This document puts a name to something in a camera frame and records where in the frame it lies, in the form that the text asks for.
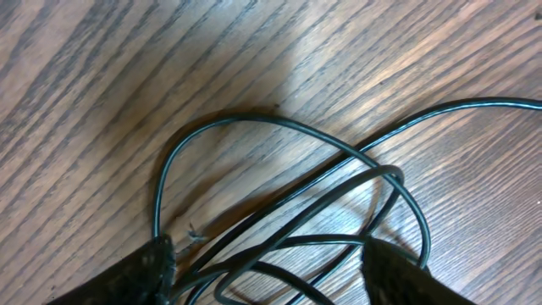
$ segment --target wooden surface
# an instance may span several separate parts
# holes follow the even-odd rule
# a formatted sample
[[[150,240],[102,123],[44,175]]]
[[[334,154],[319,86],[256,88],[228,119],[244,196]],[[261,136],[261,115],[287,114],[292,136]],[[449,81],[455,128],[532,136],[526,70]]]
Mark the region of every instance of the wooden surface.
[[[147,241],[163,145],[204,114],[283,114],[356,143],[448,100],[542,98],[537,9],[534,0],[0,2],[0,303],[45,302]],[[467,110],[370,152],[405,170],[429,220],[436,278],[480,304],[542,299],[540,125],[533,111]],[[174,163],[163,226],[179,248],[189,221],[212,236],[335,154],[271,125],[207,131]],[[349,164],[217,260],[363,169]],[[387,191],[379,180],[361,186],[299,234],[353,233]],[[419,249],[404,202],[379,234]],[[266,260],[308,276],[339,250]],[[339,304],[364,303],[358,258],[320,288]],[[292,295],[254,274],[229,293]]]

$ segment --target cord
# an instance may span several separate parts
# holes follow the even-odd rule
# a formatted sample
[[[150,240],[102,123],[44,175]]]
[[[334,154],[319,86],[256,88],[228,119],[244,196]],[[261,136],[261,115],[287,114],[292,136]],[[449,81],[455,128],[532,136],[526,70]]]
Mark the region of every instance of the cord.
[[[240,275],[250,270],[253,272],[272,276],[276,279],[284,281],[286,284],[292,286],[299,291],[299,294],[293,297],[288,304],[297,304],[303,297],[308,297],[317,304],[333,304],[326,296],[318,291],[315,286],[325,280],[329,275],[336,271],[359,247],[362,246],[363,241],[367,236],[373,233],[373,231],[382,222],[388,212],[393,208],[398,197],[401,196],[405,200],[406,204],[414,213],[418,226],[420,228],[422,238],[422,248],[418,258],[413,257],[409,252],[406,252],[402,248],[388,244],[390,248],[399,252],[406,258],[416,262],[417,266],[421,269],[429,272],[427,268],[427,262],[429,260],[431,239],[429,234],[429,226],[427,220],[423,216],[423,213],[418,206],[418,203],[410,194],[410,192],[403,186],[404,177],[402,171],[393,165],[380,165],[375,160],[364,154],[367,150],[377,146],[381,142],[395,136],[404,130],[420,123],[426,119],[433,118],[439,114],[445,114],[456,110],[467,108],[482,108],[482,107],[509,107],[509,108],[521,108],[542,110],[542,102],[530,99],[521,98],[508,98],[508,97],[482,97],[458,100],[448,103],[442,103],[430,108],[427,108],[421,112],[413,114],[405,119],[401,119],[394,124],[389,125],[383,130],[371,135],[367,139],[361,141],[354,147],[347,143],[316,130],[310,126],[296,122],[292,119],[279,117],[276,115],[268,114],[254,114],[254,113],[241,113],[241,114],[229,114],[212,119],[208,122],[199,124],[190,130],[188,130],[174,145],[174,147],[168,152],[166,159],[163,162],[160,175],[154,194],[153,203],[153,216],[152,216],[152,236],[157,237],[160,235],[160,208],[163,195],[163,188],[165,185],[167,173],[171,166],[175,156],[186,145],[188,141],[193,139],[203,131],[220,126],[226,125],[238,121],[253,121],[264,122],[275,125],[281,125],[293,130],[300,131],[301,133],[313,136],[321,141],[324,141],[332,146],[339,148],[344,154],[338,158],[332,160],[328,164],[325,164],[320,169],[315,170],[313,173],[302,179],[295,186],[292,186],[289,190],[285,191],[274,201],[260,210],[256,211],[248,218],[240,222],[237,226],[232,228],[224,237],[218,240],[210,249],[208,249],[199,259],[197,259],[191,266],[180,275],[179,279],[175,282],[170,300],[176,301],[177,298],[189,291],[189,294],[185,304],[194,304],[197,298],[220,276],[225,277],[217,284],[214,296],[222,304],[231,305],[244,305],[241,302],[237,302],[228,297],[224,297],[223,292],[227,286],[229,286]],[[329,191],[316,202],[311,204],[308,208],[299,213],[294,219],[288,222],[285,226],[280,228],[277,232],[271,235],[266,241],[258,246],[251,247],[236,255],[226,259],[222,263],[217,263],[205,269],[202,269],[210,260],[216,256],[221,250],[229,245],[235,238],[240,236],[243,232],[248,230],[258,221],[262,220],[269,214],[271,214],[277,208],[282,207],[293,198],[301,195],[304,191],[310,187],[316,185],[319,181],[332,175],[336,170],[340,169],[352,159],[357,158],[370,167],[360,174],[352,176],[350,179],[341,183],[333,190]],[[363,228],[359,234],[355,236],[349,235],[315,235],[315,236],[296,236],[288,237],[291,233],[305,224],[310,218],[321,212],[324,208],[328,207],[332,202],[345,195],[347,192],[356,188],[357,186],[370,181],[374,178],[382,176],[388,183],[390,183],[394,190],[390,194],[390,197],[385,202],[384,206],[380,209],[374,219]],[[280,267],[273,266],[268,263],[259,262],[259,259],[268,252],[283,249],[287,247],[299,247],[307,245],[323,245],[323,244],[344,244],[349,245],[337,258],[328,263],[320,273],[311,280],[310,283],[300,279],[294,274],[288,272]]]

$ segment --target black cord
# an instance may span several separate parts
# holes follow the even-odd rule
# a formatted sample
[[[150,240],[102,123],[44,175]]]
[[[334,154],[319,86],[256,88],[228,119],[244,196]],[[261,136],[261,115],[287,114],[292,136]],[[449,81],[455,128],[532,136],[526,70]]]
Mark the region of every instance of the black cord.
[[[376,161],[374,161],[364,153],[367,150],[380,144],[381,142],[391,138],[392,136],[397,135],[398,133],[401,133],[402,131],[412,127],[413,125],[426,119],[432,118],[436,115],[445,114],[451,111],[466,108],[481,107],[511,107],[542,110],[542,102],[520,98],[485,97],[443,103],[441,105],[433,106],[417,114],[402,119],[385,128],[384,130],[373,134],[369,138],[357,144],[355,147],[352,147],[335,137],[315,130],[310,126],[296,122],[292,119],[266,114],[243,113],[225,115],[192,128],[180,138],[177,144],[168,153],[163,163],[160,176],[158,177],[158,184],[156,186],[154,197],[152,218],[153,237],[159,236],[160,234],[160,207],[163,195],[163,188],[170,165],[172,164],[177,153],[184,147],[184,145],[188,141],[194,138],[194,136],[209,128],[238,121],[271,123],[284,127],[289,127],[293,130],[298,130],[307,135],[316,137],[322,141],[327,142],[330,145],[339,148],[345,154],[343,156],[339,156],[337,159],[316,170],[314,173],[301,180],[295,186],[292,186],[289,190],[285,191],[269,205],[256,211],[248,218],[243,220],[240,224],[235,226],[232,230],[230,230],[209,250],[203,253],[203,255],[199,259],[197,259],[188,268],[188,270],[186,270],[186,272],[180,275],[179,279],[174,284],[170,299],[174,302],[182,293],[191,289],[191,293],[188,296],[185,304],[194,304],[197,298],[205,291],[205,289],[207,289],[220,275],[225,274],[225,277],[217,284],[215,288],[215,298],[217,299],[217,301],[223,304],[243,304],[224,297],[222,295],[222,292],[241,274],[250,270],[253,272],[258,272],[275,277],[297,289],[300,293],[294,298],[292,298],[288,302],[288,304],[296,304],[303,297],[308,297],[318,304],[332,304],[332,302],[321,292],[319,292],[315,288],[315,286],[325,280],[335,270],[337,270],[360,246],[362,246],[364,239],[368,235],[372,234],[373,231],[378,227],[384,217],[391,210],[399,196],[402,196],[405,199],[409,208],[416,216],[416,220],[420,227],[420,232],[422,236],[422,249],[419,258],[415,258],[409,252],[404,251],[400,247],[391,244],[389,245],[392,249],[401,253],[403,256],[409,258],[412,261],[416,261],[418,267],[425,269],[428,272],[429,270],[427,269],[427,261],[429,259],[431,244],[429,226],[423,216],[420,207],[416,203],[416,200],[403,186],[403,173],[395,166],[378,164]],[[271,214],[277,208],[282,207],[291,199],[299,196],[308,188],[317,184],[319,181],[333,174],[336,170],[340,169],[354,158],[363,161],[365,164],[371,167],[371,169],[364,171],[361,174],[354,175],[349,180],[341,183],[339,186],[320,197],[315,203],[311,204],[308,208],[303,210],[293,220],[291,220],[284,227],[275,232],[262,244],[239,252],[222,263],[217,263],[211,267],[202,270],[202,268],[214,256],[216,256],[222,249],[229,245],[243,232],[248,230],[251,226]],[[293,233],[295,230],[305,224],[310,218],[314,217],[317,213],[328,207],[332,202],[342,197],[353,188],[379,176],[384,177],[384,179],[394,187],[394,190],[390,194],[390,197],[388,198],[384,206],[374,217],[374,219],[368,224],[366,228],[361,230],[358,235],[316,235],[296,236],[290,238],[288,237],[291,233]],[[310,283],[305,282],[304,280],[282,268],[258,261],[263,255],[274,250],[287,247],[323,244],[346,244],[349,246],[337,258],[324,266],[320,273],[314,279],[312,279]]]

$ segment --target black cable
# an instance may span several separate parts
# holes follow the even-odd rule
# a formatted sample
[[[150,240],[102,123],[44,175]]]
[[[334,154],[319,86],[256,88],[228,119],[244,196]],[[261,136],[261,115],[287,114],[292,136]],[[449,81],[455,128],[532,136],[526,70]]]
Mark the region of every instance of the black cable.
[[[381,130],[368,137],[364,141],[357,144],[355,147],[351,147],[343,141],[336,139],[332,136],[324,134],[321,131],[315,130],[302,123],[295,122],[292,119],[286,119],[279,116],[265,115],[265,114],[231,114],[225,115],[216,119],[213,119],[204,124],[198,125],[188,132],[178,141],[173,149],[168,153],[160,176],[158,177],[158,184],[155,191],[154,205],[153,205],[153,219],[152,219],[152,235],[158,236],[160,232],[160,206],[163,195],[163,188],[166,180],[166,176],[174,157],[180,151],[180,149],[194,136],[199,133],[218,125],[225,125],[237,121],[256,121],[266,122],[271,124],[282,125],[294,130],[298,130],[307,135],[314,136],[322,141],[327,142],[345,153],[343,156],[339,156],[335,160],[328,164],[325,164],[322,168],[316,170],[306,178],[301,180],[295,186],[292,186],[289,190],[285,191],[278,198],[276,198],[269,205],[256,211],[248,218],[243,220],[240,224],[235,226],[224,237],[218,240],[209,250],[197,259],[189,268],[182,274],[174,285],[172,290],[171,300],[177,299],[180,294],[192,289],[191,294],[186,300],[186,304],[195,303],[196,299],[207,289],[213,281],[215,281],[219,275],[226,274],[226,276],[218,283],[215,289],[215,297],[223,304],[242,304],[237,301],[222,296],[222,291],[238,278],[242,273],[247,270],[255,271],[258,273],[264,273],[276,277],[277,279],[285,281],[290,286],[297,289],[300,294],[295,296],[288,304],[295,304],[299,302],[303,297],[311,298],[315,303],[329,304],[331,301],[323,296],[314,286],[319,284],[322,280],[327,278],[333,271],[337,270],[339,266],[344,263],[361,245],[364,237],[370,235],[374,229],[381,223],[387,213],[391,210],[395,204],[397,198],[401,195],[410,209],[416,216],[418,225],[422,235],[422,250],[420,256],[417,259],[418,266],[423,269],[427,269],[427,261],[429,259],[430,251],[430,236],[429,227],[427,221],[424,218],[421,209],[418,204],[408,192],[408,190],[402,185],[403,177],[402,172],[397,167],[391,165],[379,165],[367,155],[363,154],[367,150],[380,144],[392,136],[412,127],[413,125],[432,118],[439,114],[448,113],[466,108],[481,108],[481,107],[511,107],[511,108],[523,108],[542,110],[542,102],[536,100],[519,99],[519,98],[506,98],[506,97],[486,97],[486,98],[473,98],[460,100],[455,102],[443,103],[431,108],[425,109],[417,114],[402,119],[389,127]],[[267,215],[271,214],[277,208],[280,208],[289,200],[299,196],[308,188],[314,186],[319,181],[325,179],[329,175],[333,174],[337,169],[350,162],[353,158],[358,158],[371,167],[361,174],[355,175],[349,180],[343,182],[332,191],[323,195],[315,203],[306,208],[283,228],[278,230],[275,234],[269,237],[264,243],[259,246],[246,249],[243,252],[228,258],[222,263],[215,264],[209,268],[201,270],[214,256],[216,256],[222,249],[230,244],[235,238],[240,236],[243,232],[248,230],[251,226],[256,224]],[[390,198],[386,201],[382,209],[377,213],[375,218],[368,224],[368,226],[361,230],[357,236],[342,236],[342,235],[329,235],[329,236],[297,236],[288,238],[294,230],[298,229],[301,225],[306,223],[311,217],[319,213],[322,209],[329,206],[334,200],[343,196],[352,188],[361,185],[362,183],[371,180],[378,176],[383,176],[388,181],[394,190],[390,195]],[[258,262],[266,253],[285,247],[296,247],[311,244],[330,244],[340,243],[349,244],[345,251],[343,251],[332,262],[328,263],[320,271],[320,273],[310,282],[310,284],[299,279],[295,275],[288,271],[278,268],[273,265]],[[401,251],[399,247],[391,246],[396,251],[400,251],[404,256],[409,259],[413,259],[412,255],[408,252]]]

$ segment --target black textured object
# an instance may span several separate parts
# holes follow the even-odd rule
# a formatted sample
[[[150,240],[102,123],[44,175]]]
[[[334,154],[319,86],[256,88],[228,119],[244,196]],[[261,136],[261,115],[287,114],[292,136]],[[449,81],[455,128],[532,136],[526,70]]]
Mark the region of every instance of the black textured object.
[[[174,273],[171,238],[161,235],[49,305],[166,305]]]
[[[389,244],[368,237],[362,273],[372,305],[474,305],[410,263]]]

